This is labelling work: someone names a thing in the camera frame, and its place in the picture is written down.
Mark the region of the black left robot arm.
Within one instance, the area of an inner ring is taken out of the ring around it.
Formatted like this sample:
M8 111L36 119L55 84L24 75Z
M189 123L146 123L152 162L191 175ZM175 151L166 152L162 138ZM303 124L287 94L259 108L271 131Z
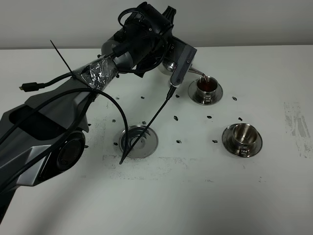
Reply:
M5 216L16 189L35 186L73 167L85 148L86 113L122 73L143 76L165 58L176 10L160 13L143 2L120 14L125 18L94 61L47 83L25 83L37 92L0 120L0 214ZM40 89L60 82L56 89Z

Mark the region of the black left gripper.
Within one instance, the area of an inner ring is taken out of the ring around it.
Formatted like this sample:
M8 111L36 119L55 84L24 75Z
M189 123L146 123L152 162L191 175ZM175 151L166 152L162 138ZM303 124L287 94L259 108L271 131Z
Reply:
M176 9L168 6L164 11L164 17L173 24ZM156 68L165 58L168 47L172 40L172 29L166 31L154 32L141 30L136 32L135 37L135 52L143 52L143 56L136 64L136 69L133 73L139 77L143 77L145 72Z

